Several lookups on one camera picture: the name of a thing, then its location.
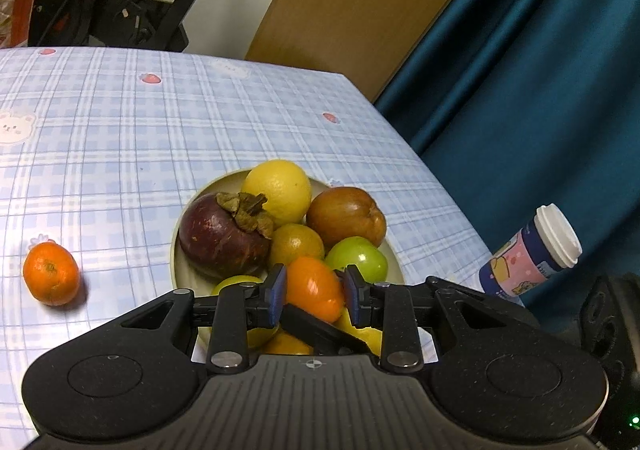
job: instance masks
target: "metal screw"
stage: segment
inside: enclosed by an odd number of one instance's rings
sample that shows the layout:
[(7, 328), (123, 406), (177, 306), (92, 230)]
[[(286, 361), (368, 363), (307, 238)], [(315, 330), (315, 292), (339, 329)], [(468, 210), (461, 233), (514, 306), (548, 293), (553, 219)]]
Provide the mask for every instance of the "metal screw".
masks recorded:
[(407, 351), (391, 353), (386, 360), (394, 367), (402, 367), (405, 369), (408, 367), (415, 367), (420, 361), (418, 356)]
[(220, 351), (211, 357), (211, 363), (216, 367), (229, 369), (240, 365), (242, 363), (242, 356), (233, 351)]

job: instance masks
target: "blue gripper pad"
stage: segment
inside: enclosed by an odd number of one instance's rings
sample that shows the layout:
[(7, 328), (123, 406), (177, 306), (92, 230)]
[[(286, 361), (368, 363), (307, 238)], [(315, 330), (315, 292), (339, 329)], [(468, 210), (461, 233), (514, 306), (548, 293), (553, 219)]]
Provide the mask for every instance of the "blue gripper pad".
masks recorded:
[(269, 322), (276, 327), (280, 321), (280, 313), (284, 305), (287, 292), (287, 268), (283, 264), (276, 264), (260, 286), (262, 300), (269, 307)]
[(347, 266), (344, 271), (336, 271), (336, 273), (342, 279), (344, 301), (351, 324), (358, 328), (369, 327), (371, 325), (370, 285), (353, 264)]

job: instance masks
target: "white plate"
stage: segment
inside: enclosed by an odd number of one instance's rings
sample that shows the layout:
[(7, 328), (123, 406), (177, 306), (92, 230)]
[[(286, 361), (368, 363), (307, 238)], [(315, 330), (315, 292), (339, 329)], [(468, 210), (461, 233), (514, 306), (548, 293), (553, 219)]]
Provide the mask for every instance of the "white plate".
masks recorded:
[[(248, 173), (249, 170), (237, 170), (236, 172), (230, 172), (218, 179), (215, 179), (211, 183), (207, 184), (202, 190), (197, 192), (191, 201), (187, 203), (185, 209), (188, 208), (189, 205), (191, 205), (191, 203), (198, 197), (204, 194), (214, 194), (217, 192), (239, 192)], [(329, 188), (324, 183), (316, 181), (315, 179), (309, 178), (309, 180), (311, 181), (312, 197), (316, 197), (320, 192)], [(174, 289), (187, 287), (193, 289), (196, 296), (208, 296), (211, 294), (213, 287), (220, 282), (220, 279), (213, 278), (212, 276), (199, 271), (184, 255), (182, 247), (180, 246), (180, 241), (178, 240), (178, 228), (181, 220), (182, 215), (180, 215), (180, 218), (175, 225), (174, 236), (171, 242), (171, 282), (174, 285)], [(396, 254), (393, 252), (388, 242), (386, 242), (386, 239), (382, 241), (379, 250), (386, 256), (386, 260), (388, 260), (389, 263), (386, 280), (394, 284), (404, 284), (404, 278), (402, 277), (402, 272), (400, 271), (400, 265), (398, 264)], [(266, 271), (263, 271), (262, 275), (259, 276), (264, 278), (266, 276)], [(209, 343), (210, 331), (209, 329), (200, 329), (199, 331), (198, 340), (206, 347)]]

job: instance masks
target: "paper cup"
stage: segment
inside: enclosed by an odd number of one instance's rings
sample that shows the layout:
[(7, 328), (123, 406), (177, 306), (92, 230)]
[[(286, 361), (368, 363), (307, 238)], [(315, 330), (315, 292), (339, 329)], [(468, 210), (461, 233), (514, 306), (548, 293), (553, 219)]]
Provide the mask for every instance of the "paper cup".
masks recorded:
[(480, 284), (487, 294), (517, 296), (554, 273), (574, 267), (581, 254), (580, 240), (560, 209), (555, 204), (541, 206), (480, 268)]

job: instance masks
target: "tablecloth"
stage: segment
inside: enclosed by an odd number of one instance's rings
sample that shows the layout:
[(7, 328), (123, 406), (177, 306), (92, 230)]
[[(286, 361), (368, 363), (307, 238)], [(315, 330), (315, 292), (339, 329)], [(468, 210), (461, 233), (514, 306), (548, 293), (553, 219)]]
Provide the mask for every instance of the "tablecloth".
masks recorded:
[[(30, 362), (170, 290), (182, 207), (223, 173), (277, 157), (368, 191), (409, 284), (435, 274), (480, 289), (486, 246), (342, 75), (110, 48), (0, 53), (0, 447), (35, 436), (20, 397)], [(46, 239), (82, 270), (85, 292), (62, 308), (36, 302), (20, 276)]]

